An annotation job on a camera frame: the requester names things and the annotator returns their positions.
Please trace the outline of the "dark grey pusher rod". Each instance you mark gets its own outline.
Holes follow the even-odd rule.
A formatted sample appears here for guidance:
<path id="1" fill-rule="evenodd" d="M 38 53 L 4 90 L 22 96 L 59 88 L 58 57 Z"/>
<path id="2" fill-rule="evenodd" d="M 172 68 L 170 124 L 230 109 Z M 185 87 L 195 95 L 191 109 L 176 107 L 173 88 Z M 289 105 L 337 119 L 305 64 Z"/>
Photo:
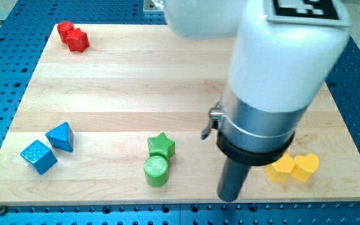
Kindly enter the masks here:
<path id="1" fill-rule="evenodd" d="M 235 201 L 250 171 L 250 166 L 226 158 L 219 184 L 217 195 L 225 202 Z"/>

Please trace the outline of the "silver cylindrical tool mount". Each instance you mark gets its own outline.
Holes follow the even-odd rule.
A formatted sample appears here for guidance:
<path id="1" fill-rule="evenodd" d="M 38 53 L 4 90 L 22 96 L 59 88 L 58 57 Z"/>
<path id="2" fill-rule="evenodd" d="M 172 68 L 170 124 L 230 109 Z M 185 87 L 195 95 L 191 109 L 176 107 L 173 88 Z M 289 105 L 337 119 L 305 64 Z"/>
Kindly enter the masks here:
<path id="1" fill-rule="evenodd" d="M 216 145 L 227 156 L 227 163 L 265 166 L 286 152 L 306 109 L 304 106 L 289 112 L 264 111 L 242 101 L 227 88 L 209 110 L 209 122 L 201 131 L 201 139 L 215 129 Z"/>

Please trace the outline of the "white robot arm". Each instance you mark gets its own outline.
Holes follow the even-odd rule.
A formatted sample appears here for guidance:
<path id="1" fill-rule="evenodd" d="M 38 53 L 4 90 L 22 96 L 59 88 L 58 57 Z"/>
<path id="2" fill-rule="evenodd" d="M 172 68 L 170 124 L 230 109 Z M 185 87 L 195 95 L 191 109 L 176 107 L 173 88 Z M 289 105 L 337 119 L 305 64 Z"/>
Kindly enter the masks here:
<path id="1" fill-rule="evenodd" d="M 235 39 L 224 94 L 201 133 L 217 131 L 226 155 L 217 193 L 232 202 L 251 167 L 277 161 L 292 143 L 348 43 L 348 11 L 340 1 L 170 0 L 164 16 L 187 39 Z"/>

